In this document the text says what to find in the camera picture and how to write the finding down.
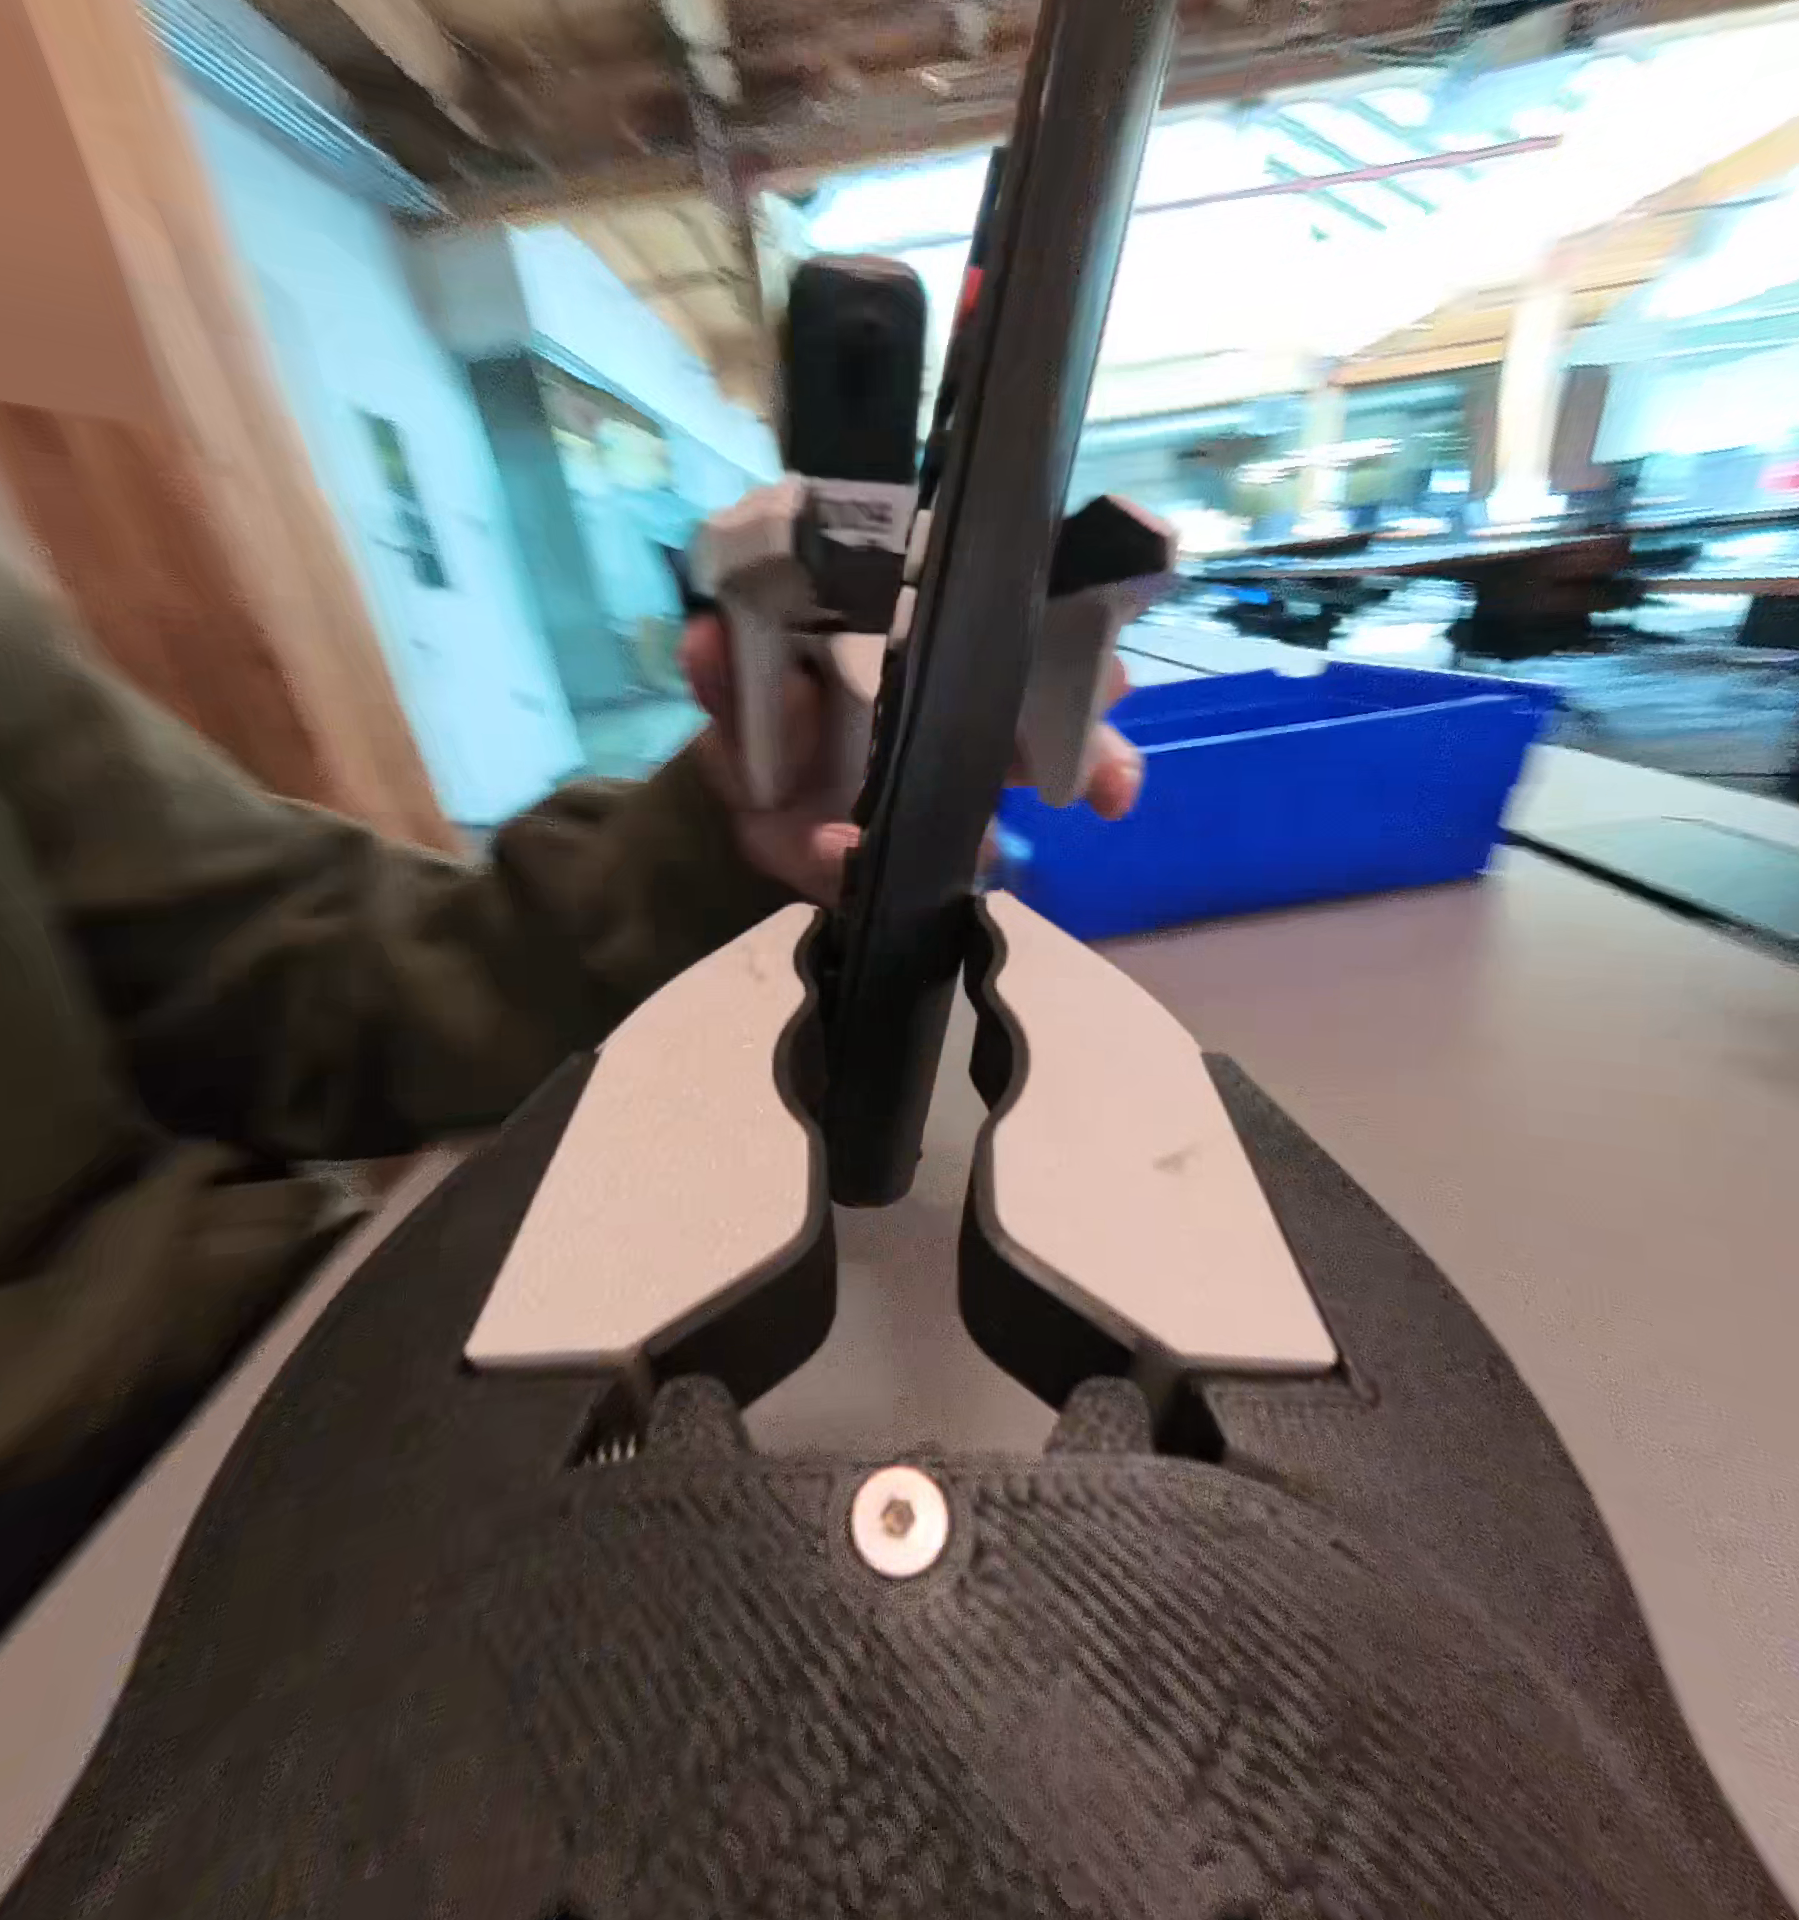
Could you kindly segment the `wooden column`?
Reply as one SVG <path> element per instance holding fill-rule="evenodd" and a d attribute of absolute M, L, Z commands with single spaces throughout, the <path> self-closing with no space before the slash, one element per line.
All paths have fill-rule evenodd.
<path fill-rule="evenodd" d="M 137 5 L 0 2 L 0 510 L 262 786 L 460 850 Z"/>

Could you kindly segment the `person's left forearm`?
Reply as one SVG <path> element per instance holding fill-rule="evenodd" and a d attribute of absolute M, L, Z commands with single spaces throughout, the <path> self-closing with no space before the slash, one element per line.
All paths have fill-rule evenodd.
<path fill-rule="evenodd" d="M 262 790 L 0 563 L 0 809 L 143 1110 L 288 1161 L 504 1120 L 775 910 L 695 739 L 476 863 Z"/>

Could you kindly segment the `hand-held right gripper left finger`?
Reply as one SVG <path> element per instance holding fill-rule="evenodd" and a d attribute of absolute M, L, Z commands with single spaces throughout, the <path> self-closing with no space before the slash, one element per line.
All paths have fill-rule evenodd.
<path fill-rule="evenodd" d="M 601 1043 L 463 1357 L 646 1400 L 682 1377 L 758 1400 L 838 1304 L 823 1034 L 797 904 L 668 982 Z"/>

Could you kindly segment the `long office desk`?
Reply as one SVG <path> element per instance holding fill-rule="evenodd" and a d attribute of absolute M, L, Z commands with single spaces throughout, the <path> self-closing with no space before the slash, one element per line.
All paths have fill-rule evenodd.
<path fill-rule="evenodd" d="M 1458 594 L 1458 653 L 1513 663 L 1588 650 L 1609 614 L 1660 601 L 1745 601 L 1760 642 L 1799 636 L 1799 506 L 1660 516 L 1452 541 L 1290 541 L 1183 563 L 1184 598 L 1311 648 L 1404 593 Z"/>

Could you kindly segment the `person's left hand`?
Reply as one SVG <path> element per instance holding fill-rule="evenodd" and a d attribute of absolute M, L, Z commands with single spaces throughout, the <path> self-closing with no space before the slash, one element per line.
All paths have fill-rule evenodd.
<path fill-rule="evenodd" d="M 791 779 L 785 801 L 752 801 L 740 739 L 740 705 L 732 642 L 720 612 L 686 622 L 680 663 L 704 714 L 691 756 L 706 775 L 733 822 L 748 863 L 803 900 L 838 902 L 861 829 L 833 812 L 838 759 L 836 700 L 809 666 L 797 666 L 781 694 L 780 742 Z"/>

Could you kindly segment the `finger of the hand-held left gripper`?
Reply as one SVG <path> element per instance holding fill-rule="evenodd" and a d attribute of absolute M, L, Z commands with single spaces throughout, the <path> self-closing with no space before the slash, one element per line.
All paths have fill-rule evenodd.
<path fill-rule="evenodd" d="M 706 596 L 730 657 L 732 718 L 748 803 L 787 811 L 807 799 L 840 815 L 840 746 L 820 718 L 817 759 L 801 770 L 787 733 L 787 690 L 801 676 L 833 705 L 833 636 L 844 610 L 840 550 L 813 510 L 720 510 L 706 520 Z"/>
<path fill-rule="evenodd" d="M 1038 619 L 1015 747 L 1023 784 L 1048 806 L 1073 806 L 1084 794 L 1089 753 L 1111 705 L 1111 672 L 1127 626 L 1128 585 L 1051 596 Z"/>

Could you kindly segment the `large blue plastic bin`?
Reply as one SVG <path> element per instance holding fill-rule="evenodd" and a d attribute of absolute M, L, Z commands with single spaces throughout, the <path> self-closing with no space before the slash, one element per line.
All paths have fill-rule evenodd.
<path fill-rule="evenodd" d="M 1528 679 L 1346 660 L 1139 687 L 1110 713 L 1146 762 L 1133 811 L 1011 790 L 992 879 L 1087 944 L 1474 881 L 1556 709 Z"/>

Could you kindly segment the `person's torso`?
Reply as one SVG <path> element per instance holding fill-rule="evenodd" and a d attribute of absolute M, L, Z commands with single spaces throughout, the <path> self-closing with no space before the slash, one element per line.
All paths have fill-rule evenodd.
<path fill-rule="evenodd" d="M 0 1637 L 364 1216 L 347 1173 L 182 1143 L 0 1253 Z"/>

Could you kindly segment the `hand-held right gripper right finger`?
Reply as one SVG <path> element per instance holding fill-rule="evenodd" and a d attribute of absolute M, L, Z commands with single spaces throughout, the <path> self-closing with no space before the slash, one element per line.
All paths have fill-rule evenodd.
<path fill-rule="evenodd" d="M 1317 1382 L 1342 1353 L 1192 1034 L 1007 894 L 965 982 L 982 1122 L 961 1320 L 1059 1409 L 1089 1379 L 1191 1413 L 1213 1379 Z"/>

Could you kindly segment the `black remote control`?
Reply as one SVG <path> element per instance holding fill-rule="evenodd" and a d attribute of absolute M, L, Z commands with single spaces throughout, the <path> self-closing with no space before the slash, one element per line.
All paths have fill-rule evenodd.
<path fill-rule="evenodd" d="M 1172 2 L 1043 5 L 987 167 L 913 622 L 887 655 L 861 843 L 827 929 L 823 1135 L 841 1207 L 913 1186 L 1178 19 Z"/>

